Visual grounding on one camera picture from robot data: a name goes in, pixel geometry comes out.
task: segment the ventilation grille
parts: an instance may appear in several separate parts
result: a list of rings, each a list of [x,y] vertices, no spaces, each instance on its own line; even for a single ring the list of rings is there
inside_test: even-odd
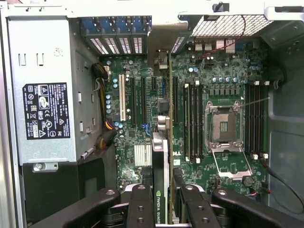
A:
[[[143,40],[141,37],[134,37],[134,49],[136,54],[142,54],[143,53]]]
[[[246,30],[243,36],[252,36],[272,21],[264,15],[244,15]],[[217,20],[200,19],[193,30],[194,37],[238,37],[244,30],[244,20],[240,15],[219,16]]]
[[[105,38],[104,40],[106,41],[113,54],[119,54],[119,50],[113,38]]]
[[[123,52],[125,54],[131,54],[128,38],[119,38],[119,42],[122,45]]]
[[[172,53],[175,53],[179,49],[179,47],[181,46],[184,39],[185,39],[185,37],[177,37],[175,44],[173,46],[173,49],[172,49]]]
[[[98,38],[91,39],[91,41],[94,44],[94,46],[100,51],[101,54],[103,55],[109,54]]]

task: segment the pcie slot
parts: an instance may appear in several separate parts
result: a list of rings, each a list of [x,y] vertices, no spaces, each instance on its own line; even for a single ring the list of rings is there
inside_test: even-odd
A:
[[[202,100],[202,87],[201,86],[197,86],[197,148],[198,148],[198,154],[197,157],[198,158],[202,158],[203,155],[203,140],[202,140],[202,132],[203,132],[203,128],[202,128],[202,116],[203,116],[203,112],[202,112],[202,106],[203,106],[203,100]]]
[[[141,86],[142,86],[142,124],[147,124],[147,116],[146,116],[146,79],[144,77],[141,78]]]
[[[185,157],[190,159],[191,152],[191,130],[190,130],[190,109],[191,109],[191,96],[189,84],[184,85],[184,154]]]
[[[125,121],[124,75],[119,75],[119,106],[120,106],[120,121]]]
[[[131,121],[132,124],[136,124],[136,81],[135,78],[130,78],[131,86]]]
[[[178,107],[178,104],[179,104],[179,100],[178,100],[178,91],[179,91],[179,78],[178,77],[173,77],[173,107],[174,107],[174,110],[173,110],[173,121],[175,124],[177,124],[179,122],[179,107]]]
[[[151,90],[156,90],[156,77],[152,76]]]
[[[195,159],[195,154],[197,153],[197,144],[196,144],[196,127],[197,127],[197,116],[196,116],[196,108],[197,108],[197,99],[196,99],[196,88],[195,86],[191,85],[190,87],[191,92],[191,109],[190,109],[190,128],[191,128],[191,156],[190,159]]]

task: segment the black ram slot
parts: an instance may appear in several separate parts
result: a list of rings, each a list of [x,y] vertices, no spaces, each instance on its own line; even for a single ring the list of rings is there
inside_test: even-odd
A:
[[[173,77],[173,123],[177,124],[179,122],[179,78],[178,77]]]
[[[190,102],[190,88],[187,86],[184,86],[183,89],[183,96],[184,96],[184,155],[185,157],[190,158],[190,151],[191,151],[191,143],[190,143],[190,108],[191,108],[191,102]]]
[[[201,122],[201,116],[202,116],[202,113],[201,113],[201,103],[202,103],[202,100],[201,100],[201,91],[202,91],[202,88],[200,86],[196,86],[196,95],[197,95],[197,108],[196,108],[196,118],[197,118],[197,123],[196,123],[196,132],[197,132],[197,153],[196,153],[196,158],[200,158],[201,155],[202,155],[202,151],[201,151],[201,145],[203,144],[202,140],[201,140],[201,134],[202,134],[202,130],[201,130],[201,125],[202,125],[202,122]]]
[[[151,90],[156,90],[156,77],[152,77],[152,86],[151,86]]]
[[[141,79],[142,86],[142,124],[147,124],[147,115],[146,115],[146,79],[142,77]]]
[[[196,107],[197,107],[197,99],[196,99],[196,89],[195,86],[191,85],[190,87],[191,91],[191,156],[190,159],[195,159],[195,154],[197,152],[197,144],[196,144],[196,126],[197,126],[197,118],[196,118]]]
[[[136,82],[135,78],[130,78],[130,86],[131,86],[131,121],[132,124],[136,124]]]

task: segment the black label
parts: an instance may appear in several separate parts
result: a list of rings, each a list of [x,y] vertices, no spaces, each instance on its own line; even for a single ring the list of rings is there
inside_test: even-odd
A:
[[[26,84],[23,89],[27,139],[70,138],[66,83]]]

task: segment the gray metal panel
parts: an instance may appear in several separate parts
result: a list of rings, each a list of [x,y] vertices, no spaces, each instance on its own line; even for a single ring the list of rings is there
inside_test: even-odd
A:
[[[282,60],[287,71],[287,83],[278,90],[270,92],[269,100],[269,141],[270,166],[285,179],[300,195],[304,195],[304,46],[291,47],[291,54],[282,52],[272,53],[271,58],[277,56]],[[273,70],[270,75],[273,79],[281,77],[282,72]],[[301,220],[304,215],[295,215],[279,206],[273,195],[281,204],[292,211],[301,211],[302,206],[293,193],[275,178],[270,177],[269,205],[282,212]]]
[[[76,158],[92,148],[101,133],[101,111],[98,97],[99,91],[93,91],[97,83],[91,74],[91,65],[98,62],[97,56],[92,54],[82,37],[75,33],[79,29],[76,23],[70,22],[71,69],[73,83],[74,125]],[[82,102],[78,101],[78,92],[81,92]],[[83,132],[80,132],[79,122],[83,123]]]

